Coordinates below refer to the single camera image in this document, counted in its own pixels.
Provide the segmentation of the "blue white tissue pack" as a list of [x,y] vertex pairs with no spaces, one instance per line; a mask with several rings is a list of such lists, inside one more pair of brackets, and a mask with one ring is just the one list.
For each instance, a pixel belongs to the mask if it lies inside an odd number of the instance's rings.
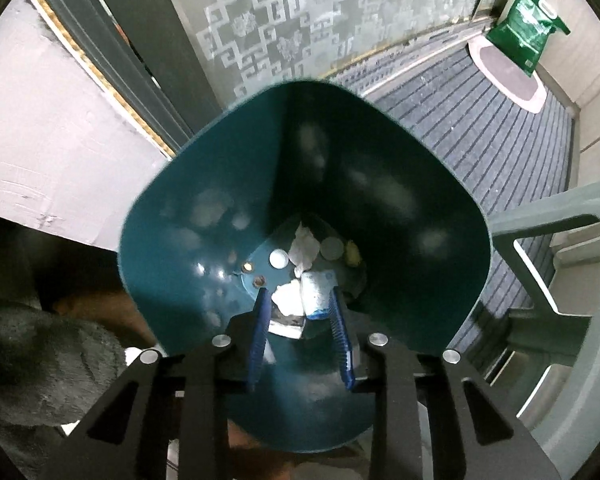
[[330,293],[337,285],[336,274],[332,270],[310,271],[301,275],[301,301],[306,318],[312,321],[328,318]]

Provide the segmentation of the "white paper towel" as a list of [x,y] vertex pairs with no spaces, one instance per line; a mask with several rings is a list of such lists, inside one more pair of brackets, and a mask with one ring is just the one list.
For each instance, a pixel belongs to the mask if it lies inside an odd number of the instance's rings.
[[320,253],[321,243],[306,226],[299,224],[294,233],[294,240],[289,248],[289,261],[294,265],[294,277],[311,270],[315,259]]

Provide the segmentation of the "brown nut shell half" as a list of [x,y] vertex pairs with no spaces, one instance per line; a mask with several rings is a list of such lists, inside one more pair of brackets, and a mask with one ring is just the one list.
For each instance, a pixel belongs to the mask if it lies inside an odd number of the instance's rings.
[[253,278],[252,284],[255,288],[264,287],[266,284],[266,279],[263,275],[257,275]]
[[252,273],[254,271],[254,264],[251,261],[245,261],[242,264],[242,272]]

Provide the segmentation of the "white bottle cap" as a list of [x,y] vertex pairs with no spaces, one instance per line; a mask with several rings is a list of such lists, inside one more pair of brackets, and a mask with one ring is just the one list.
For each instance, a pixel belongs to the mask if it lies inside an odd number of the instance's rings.
[[289,256],[283,249],[276,248],[268,256],[268,262],[274,269],[282,270],[288,266]]

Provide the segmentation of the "tan ginger root piece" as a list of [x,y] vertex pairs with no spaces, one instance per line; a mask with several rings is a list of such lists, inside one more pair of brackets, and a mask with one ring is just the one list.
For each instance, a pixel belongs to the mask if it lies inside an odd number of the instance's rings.
[[349,240],[344,246],[344,261],[348,266],[356,268],[362,262],[362,257],[358,245],[353,240]]

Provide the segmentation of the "clear plastic lid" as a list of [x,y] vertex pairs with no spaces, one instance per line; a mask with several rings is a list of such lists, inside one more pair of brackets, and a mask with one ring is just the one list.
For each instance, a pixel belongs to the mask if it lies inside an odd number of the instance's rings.
[[327,261],[335,261],[342,257],[344,253],[344,244],[339,237],[329,236],[321,242],[320,253]]

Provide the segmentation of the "teal trash bin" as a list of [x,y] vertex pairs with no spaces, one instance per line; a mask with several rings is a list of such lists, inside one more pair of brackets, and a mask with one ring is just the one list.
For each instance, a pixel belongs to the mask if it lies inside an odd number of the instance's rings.
[[329,292],[422,353],[450,343],[486,284],[491,237],[464,185],[369,102],[314,80],[268,88],[191,140],[138,196],[118,248],[125,288],[171,354],[225,330],[260,288],[300,326],[268,337],[228,417],[279,451],[338,448],[372,426],[346,389]]

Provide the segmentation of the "striped blue floor rug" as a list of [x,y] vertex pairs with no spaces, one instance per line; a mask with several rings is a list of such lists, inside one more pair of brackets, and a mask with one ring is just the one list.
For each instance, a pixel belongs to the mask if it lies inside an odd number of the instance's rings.
[[311,131],[306,210],[344,246],[351,311],[414,352],[456,350],[481,374],[532,302],[495,247],[495,219],[567,185],[573,122],[556,96],[540,114],[507,99],[467,50],[375,102],[326,81],[289,87],[289,125]]

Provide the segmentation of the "patterned frosted glass sliding door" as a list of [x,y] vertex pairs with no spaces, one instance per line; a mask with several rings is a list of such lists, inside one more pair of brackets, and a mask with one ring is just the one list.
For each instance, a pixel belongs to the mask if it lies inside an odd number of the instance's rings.
[[31,0],[167,152],[291,79],[363,89],[506,0]]

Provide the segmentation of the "oval purple floor mat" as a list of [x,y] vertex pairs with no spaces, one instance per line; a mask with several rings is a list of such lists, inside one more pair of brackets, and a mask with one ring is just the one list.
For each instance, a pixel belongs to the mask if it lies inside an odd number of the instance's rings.
[[471,38],[468,52],[480,72],[507,99],[528,113],[541,113],[547,91],[537,73],[528,76],[485,36]]

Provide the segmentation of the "green rice bag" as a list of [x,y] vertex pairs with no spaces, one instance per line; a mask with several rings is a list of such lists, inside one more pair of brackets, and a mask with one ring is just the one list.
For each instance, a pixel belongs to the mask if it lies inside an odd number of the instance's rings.
[[486,40],[531,77],[554,32],[571,34],[554,6],[546,0],[514,0],[504,20],[486,34]]

